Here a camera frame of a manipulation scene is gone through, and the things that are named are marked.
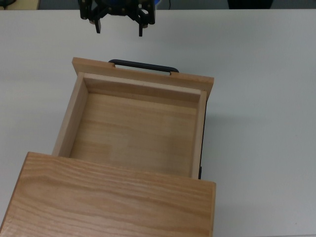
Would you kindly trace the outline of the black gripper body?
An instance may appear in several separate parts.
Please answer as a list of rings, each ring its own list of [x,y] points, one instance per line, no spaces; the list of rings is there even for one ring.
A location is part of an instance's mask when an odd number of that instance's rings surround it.
[[[98,1],[99,15],[105,16],[118,15],[118,16],[139,16],[142,11],[139,8],[138,0],[99,0]]]

